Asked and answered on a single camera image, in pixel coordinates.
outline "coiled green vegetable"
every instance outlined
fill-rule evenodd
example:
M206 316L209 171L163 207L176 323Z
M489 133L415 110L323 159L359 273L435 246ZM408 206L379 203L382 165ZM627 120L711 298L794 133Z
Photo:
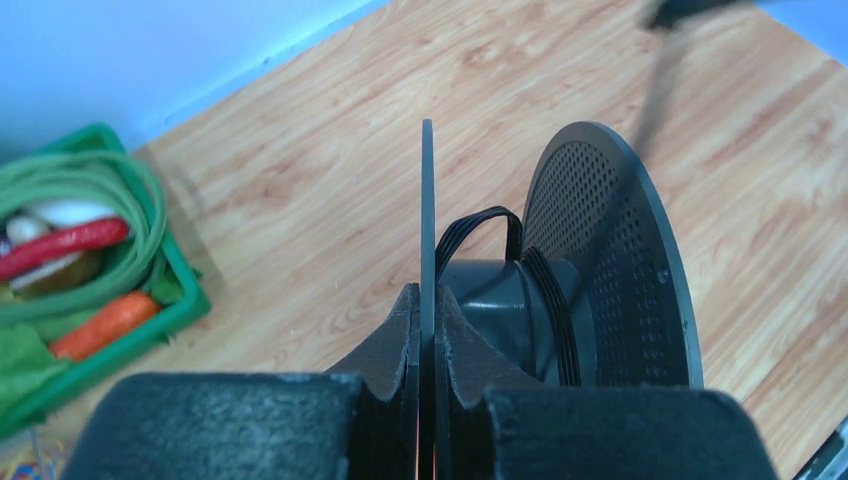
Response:
M152 200L150 217L118 169L144 184ZM0 218L25 205L56 198L89 200L111 208L129 224L132 245L115 268L80 287L0 306L0 325L100 307L140 286L149 288L162 274L159 244L165 233L167 203L162 185L147 165L116 152L90 151L36 155L0 167Z

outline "wooden table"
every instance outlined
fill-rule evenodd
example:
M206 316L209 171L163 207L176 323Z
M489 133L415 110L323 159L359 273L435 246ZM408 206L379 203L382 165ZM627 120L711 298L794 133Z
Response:
M632 137L659 45L641 2L496 3L395 0L139 152L215 309L120 376L322 370L350 351L417 281L424 117L440 230L521 212L572 121ZM789 477L848 414L848 71L755 9L695 36L646 162L707 385L744 404ZM460 256L500 255L502 228ZM112 382L53 424L79 428Z

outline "red chili pepper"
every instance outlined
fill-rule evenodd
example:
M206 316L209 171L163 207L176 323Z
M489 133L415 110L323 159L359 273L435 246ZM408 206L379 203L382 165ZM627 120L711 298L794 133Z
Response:
M130 226L122 218L103 218L57 230L17 246L0 258L0 282L6 282L65 255L95 250L124 241Z

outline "black strap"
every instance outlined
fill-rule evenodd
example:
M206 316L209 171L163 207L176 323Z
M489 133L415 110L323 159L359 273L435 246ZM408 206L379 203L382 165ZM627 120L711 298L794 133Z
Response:
M524 271L536 282L536 287L551 319L551 329L554 334L554 347L559 357L559 381L563 386L579 387L580 360L577 358L577 342L574 335L574 323L571 320L571 309L562 294L550 263L545 255L536 247L524 250L521 258Z
M521 259L521 237L524 232L524 227L521 226L521 220L506 207L487 208L456 220L445 230L441 240L439 240L439 244L436 246L436 283L439 282L439 278L442 276L442 272L445 270L451 257L459 250L459 246L468 235L485 221L495 217L506 217L506 260L517 262Z

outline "orange carrot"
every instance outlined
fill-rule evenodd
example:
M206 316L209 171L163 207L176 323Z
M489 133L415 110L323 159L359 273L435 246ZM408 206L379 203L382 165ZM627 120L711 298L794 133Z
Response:
M130 292L112 300L76 330L48 347L56 358L85 360L101 348L129 333L159 312L159 305L144 292Z

